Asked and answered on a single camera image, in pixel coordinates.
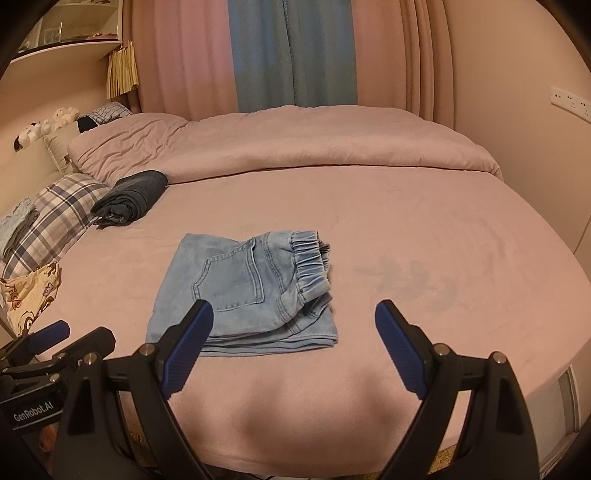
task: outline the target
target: power socket panel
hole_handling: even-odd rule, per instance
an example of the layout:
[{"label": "power socket panel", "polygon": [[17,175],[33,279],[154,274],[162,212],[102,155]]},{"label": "power socket panel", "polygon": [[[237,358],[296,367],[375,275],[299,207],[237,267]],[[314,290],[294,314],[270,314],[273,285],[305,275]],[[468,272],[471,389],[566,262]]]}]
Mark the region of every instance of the power socket panel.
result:
[{"label": "power socket panel", "polygon": [[591,102],[558,87],[550,86],[550,103],[574,113],[591,123]]}]

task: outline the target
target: plush toy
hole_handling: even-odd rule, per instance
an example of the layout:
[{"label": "plush toy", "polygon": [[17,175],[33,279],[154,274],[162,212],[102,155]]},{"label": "plush toy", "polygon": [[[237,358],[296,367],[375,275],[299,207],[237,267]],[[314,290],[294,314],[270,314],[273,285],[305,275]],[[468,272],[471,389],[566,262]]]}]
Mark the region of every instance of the plush toy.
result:
[{"label": "plush toy", "polygon": [[55,123],[53,118],[46,118],[41,122],[41,136],[45,137],[45,135],[49,135],[51,132],[54,132],[58,129],[57,123]]},{"label": "plush toy", "polygon": [[30,124],[22,129],[18,136],[18,143],[22,148],[27,148],[39,137],[41,137],[41,124]]},{"label": "plush toy", "polygon": [[58,128],[62,128],[74,123],[79,115],[80,111],[72,106],[69,108],[58,108],[53,114],[53,121],[57,124]]}]

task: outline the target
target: back pocket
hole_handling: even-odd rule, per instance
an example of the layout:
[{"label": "back pocket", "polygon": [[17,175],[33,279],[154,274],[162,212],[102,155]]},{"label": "back pocket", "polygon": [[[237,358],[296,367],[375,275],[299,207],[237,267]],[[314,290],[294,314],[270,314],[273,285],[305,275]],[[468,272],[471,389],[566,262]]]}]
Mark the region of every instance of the back pocket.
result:
[{"label": "back pocket", "polygon": [[193,284],[195,300],[207,300],[215,312],[264,302],[254,248],[255,239],[251,238],[227,254],[209,257]]}]

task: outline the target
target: pink curtain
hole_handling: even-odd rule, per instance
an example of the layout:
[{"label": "pink curtain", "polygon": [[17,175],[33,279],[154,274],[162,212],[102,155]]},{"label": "pink curtain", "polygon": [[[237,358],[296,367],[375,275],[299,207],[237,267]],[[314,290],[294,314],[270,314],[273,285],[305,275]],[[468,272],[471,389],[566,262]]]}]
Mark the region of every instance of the pink curtain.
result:
[{"label": "pink curtain", "polygon": [[136,1],[131,35],[142,111],[190,120],[238,111],[225,0]]},{"label": "pink curtain", "polygon": [[452,46],[443,0],[352,0],[358,103],[453,128]]}]

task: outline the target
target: pink pillow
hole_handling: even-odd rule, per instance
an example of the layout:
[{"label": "pink pillow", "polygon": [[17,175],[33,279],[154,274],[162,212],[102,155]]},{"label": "pink pillow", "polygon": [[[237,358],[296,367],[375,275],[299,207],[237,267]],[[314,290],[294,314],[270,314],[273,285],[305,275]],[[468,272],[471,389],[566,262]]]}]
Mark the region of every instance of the pink pillow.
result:
[{"label": "pink pillow", "polygon": [[82,173],[112,187],[130,170],[141,171],[166,154],[187,123],[168,113],[125,116],[76,136],[68,145],[68,155]]}]

